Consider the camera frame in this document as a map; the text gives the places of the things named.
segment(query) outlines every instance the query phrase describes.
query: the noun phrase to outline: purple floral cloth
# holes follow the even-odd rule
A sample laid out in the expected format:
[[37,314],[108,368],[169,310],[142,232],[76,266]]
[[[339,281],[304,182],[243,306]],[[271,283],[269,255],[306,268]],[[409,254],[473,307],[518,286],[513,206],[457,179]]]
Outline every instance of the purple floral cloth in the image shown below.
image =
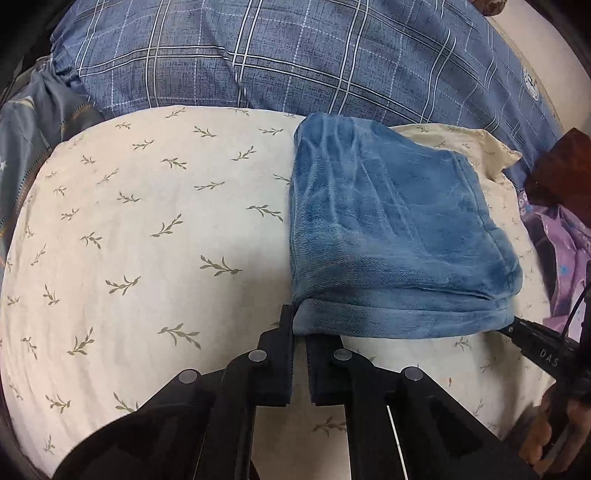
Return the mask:
[[[551,317],[544,325],[562,332],[569,313],[586,282],[587,262],[591,260],[591,229],[562,205],[532,205],[525,191],[519,194],[519,212],[541,263],[550,298]],[[584,303],[569,329],[569,337],[579,341]]]

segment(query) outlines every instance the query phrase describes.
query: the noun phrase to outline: screw head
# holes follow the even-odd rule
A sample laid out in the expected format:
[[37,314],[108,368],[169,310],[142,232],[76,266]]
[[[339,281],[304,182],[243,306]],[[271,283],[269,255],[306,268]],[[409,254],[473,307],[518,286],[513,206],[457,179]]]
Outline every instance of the screw head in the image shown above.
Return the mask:
[[339,348],[338,350],[335,350],[333,356],[341,362],[346,362],[347,360],[351,360],[353,354],[351,353],[351,350],[347,350],[346,348]]
[[248,354],[248,359],[251,362],[262,362],[265,358],[267,358],[267,352],[264,350],[253,350]]
[[189,384],[197,380],[199,374],[195,370],[183,370],[178,374],[178,379],[181,383]]
[[409,380],[416,382],[417,380],[421,380],[423,377],[423,370],[417,367],[406,367],[404,369],[404,376]]

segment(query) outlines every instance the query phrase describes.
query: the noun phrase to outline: blue bedsheet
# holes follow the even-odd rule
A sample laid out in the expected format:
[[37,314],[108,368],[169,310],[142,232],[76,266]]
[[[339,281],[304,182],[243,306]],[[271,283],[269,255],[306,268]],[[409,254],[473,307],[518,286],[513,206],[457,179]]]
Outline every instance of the blue bedsheet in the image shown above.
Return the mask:
[[107,116],[180,103],[485,128],[523,153],[517,186],[561,136],[465,0],[77,0],[53,41]]

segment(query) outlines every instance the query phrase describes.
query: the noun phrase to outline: folded blue towel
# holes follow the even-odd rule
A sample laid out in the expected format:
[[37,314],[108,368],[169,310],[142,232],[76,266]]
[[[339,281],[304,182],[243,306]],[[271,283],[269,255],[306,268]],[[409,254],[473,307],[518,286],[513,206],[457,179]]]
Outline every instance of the folded blue towel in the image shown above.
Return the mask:
[[294,138],[296,335],[434,338],[513,321],[519,261],[466,157],[323,113]]

